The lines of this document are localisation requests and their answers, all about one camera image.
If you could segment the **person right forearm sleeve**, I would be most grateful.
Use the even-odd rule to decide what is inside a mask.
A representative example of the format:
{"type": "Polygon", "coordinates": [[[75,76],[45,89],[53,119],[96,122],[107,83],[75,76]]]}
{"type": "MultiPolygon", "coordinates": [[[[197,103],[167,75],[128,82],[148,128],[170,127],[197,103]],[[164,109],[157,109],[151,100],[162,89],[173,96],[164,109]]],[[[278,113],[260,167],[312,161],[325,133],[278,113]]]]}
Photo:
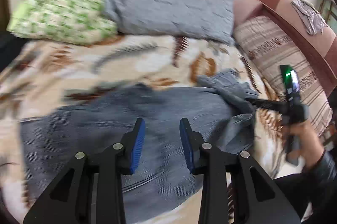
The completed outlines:
{"type": "Polygon", "coordinates": [[[301,173],[274,180],[302,218],[310,203],[311,216],[304,223],[336,223],[336,165],[329,152],[301,173]]]}

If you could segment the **person right hand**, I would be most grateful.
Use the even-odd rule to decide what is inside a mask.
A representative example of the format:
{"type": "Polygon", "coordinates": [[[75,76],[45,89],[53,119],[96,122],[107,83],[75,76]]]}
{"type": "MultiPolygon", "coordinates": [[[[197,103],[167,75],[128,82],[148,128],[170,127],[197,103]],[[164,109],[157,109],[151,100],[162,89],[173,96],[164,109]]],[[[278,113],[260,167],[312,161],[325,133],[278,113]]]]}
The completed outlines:
{"type": "Polygon", "coordinates": [[[302,123],[281,125],[283,145],[287,147],[287,141],[291,136],[299,140],[299,147],[286,152],[286,159],[294,162],[299,157],[304,158],[305,168],[310,169],[319,162],[324,154],[324,147],[316,135],[309,120],[302,123]]]}

